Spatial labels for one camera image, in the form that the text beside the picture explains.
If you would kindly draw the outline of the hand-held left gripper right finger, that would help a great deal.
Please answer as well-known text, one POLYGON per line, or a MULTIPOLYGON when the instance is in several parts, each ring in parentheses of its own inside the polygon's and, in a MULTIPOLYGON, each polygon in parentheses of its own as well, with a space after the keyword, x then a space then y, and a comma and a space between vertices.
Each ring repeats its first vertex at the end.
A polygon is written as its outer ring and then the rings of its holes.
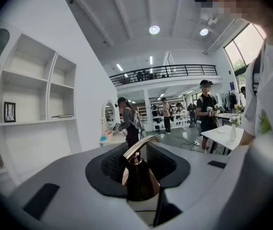
POLYGON ((178 187, 190 175, 190 163, 152 142, 147 144, 147 163, 162 188, 178 187))

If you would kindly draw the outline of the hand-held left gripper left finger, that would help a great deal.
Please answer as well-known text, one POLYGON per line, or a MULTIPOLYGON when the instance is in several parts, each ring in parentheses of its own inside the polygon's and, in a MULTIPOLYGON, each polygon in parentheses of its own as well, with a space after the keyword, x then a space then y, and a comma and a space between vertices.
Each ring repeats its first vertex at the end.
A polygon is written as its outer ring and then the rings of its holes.
POLYGON ((100 194, 117 198, 128 196, 127 187, 122 184, 126 164, 121 159, 127 150, 126 143, 118 144, 87 164, 85 175, 88 183, 100 194))

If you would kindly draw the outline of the person's right forearm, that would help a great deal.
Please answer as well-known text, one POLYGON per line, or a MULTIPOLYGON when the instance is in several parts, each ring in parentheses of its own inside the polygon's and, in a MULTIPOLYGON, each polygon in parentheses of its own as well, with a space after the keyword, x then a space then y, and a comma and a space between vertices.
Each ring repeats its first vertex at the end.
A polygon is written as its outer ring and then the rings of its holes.
POLYGON ((251 134, 244 130, 239 145, 240 146, 249 145, 254 139, 255 136, 252 136, 251 134))

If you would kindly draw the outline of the white ornate dressing table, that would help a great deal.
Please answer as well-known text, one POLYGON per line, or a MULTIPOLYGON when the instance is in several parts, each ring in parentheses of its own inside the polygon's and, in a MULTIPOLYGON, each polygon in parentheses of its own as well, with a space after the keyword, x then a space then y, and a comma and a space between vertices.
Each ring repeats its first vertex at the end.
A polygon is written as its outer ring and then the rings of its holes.
POLYGON ((105 136, 105 137, 107 138, 106 140, 104 141, 99 140, 99 145, 101 147, 126 142, 126 134, 124 132, 113 131, 113 136, 111 137, 105 136))

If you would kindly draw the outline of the white oval vanity mirror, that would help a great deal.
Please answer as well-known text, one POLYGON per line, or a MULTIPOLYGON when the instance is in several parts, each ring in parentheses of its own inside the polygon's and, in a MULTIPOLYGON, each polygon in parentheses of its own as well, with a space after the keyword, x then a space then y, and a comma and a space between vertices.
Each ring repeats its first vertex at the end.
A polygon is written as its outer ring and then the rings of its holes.
POLYGON ((115 108, 111 100, 107 100, 103 103, 101 115, 102 131, 113 130, 116 119, 115 108))

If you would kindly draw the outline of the white vase with flowers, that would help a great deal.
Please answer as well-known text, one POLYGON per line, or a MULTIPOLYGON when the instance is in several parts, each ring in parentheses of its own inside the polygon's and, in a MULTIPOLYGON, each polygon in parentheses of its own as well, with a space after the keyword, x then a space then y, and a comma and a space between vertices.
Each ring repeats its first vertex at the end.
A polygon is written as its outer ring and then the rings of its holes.
POLYGON ((231 128, 231 131, 230 131, 229 140, 230 141, 235 141, 235 139, 237 137, 236 127, 238 125, 240 125, 240 116, 239 115, 231 116, 231 118, 229 119, 229 122, 232 124, 232 128, 231 128))

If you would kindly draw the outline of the white shelf unit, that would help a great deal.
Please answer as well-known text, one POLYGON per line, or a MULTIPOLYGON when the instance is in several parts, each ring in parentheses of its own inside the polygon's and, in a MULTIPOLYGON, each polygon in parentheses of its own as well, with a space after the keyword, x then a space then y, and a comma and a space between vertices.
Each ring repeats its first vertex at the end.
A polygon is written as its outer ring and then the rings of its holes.
POLYGON ((0 194, 9 196, 52 162, 81 151, 76 69, 61 53, 0 21, 0 194), (16 103, 16 122, 4 123, 4 102, 16 103))

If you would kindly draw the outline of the clothes rack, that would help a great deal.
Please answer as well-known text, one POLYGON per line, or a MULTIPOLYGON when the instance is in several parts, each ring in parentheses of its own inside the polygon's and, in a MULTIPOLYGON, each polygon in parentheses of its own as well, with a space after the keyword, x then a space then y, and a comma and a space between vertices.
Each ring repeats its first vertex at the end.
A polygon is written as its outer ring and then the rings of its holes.
POLYGON ((225 94, 225 108, 231 113, 237 104, 237 96, 234 92, 228 92, 225 94))

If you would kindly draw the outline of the black balcony railing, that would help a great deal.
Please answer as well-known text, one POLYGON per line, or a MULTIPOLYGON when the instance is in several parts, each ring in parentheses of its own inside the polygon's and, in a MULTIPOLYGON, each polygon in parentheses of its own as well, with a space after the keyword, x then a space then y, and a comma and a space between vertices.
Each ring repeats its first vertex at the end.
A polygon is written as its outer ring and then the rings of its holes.
POLYGON ((118 87, 126 84, 163 78, 217 75, 216 65, 180 64, 132 70, 110 76, 109 78, 114 86, 118 87))

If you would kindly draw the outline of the black framed picture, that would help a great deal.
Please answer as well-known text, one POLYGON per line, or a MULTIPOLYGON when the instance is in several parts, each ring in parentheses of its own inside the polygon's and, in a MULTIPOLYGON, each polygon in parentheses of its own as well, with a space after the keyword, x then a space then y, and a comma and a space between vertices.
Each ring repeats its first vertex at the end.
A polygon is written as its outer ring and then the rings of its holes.
POLYGON ((16 122, 16 103, 4 102, 4 123, 16 122))

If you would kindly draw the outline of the large window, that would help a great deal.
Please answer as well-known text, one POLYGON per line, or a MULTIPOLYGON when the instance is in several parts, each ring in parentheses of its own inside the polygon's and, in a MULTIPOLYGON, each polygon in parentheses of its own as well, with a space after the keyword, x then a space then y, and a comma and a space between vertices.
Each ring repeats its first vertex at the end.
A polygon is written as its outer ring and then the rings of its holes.
POLYGON ((247 67, 257 57, 265 38, 266 33, 263 29, 250 23, 224 47, 239 88, 246 85, 245 72, 247 67))

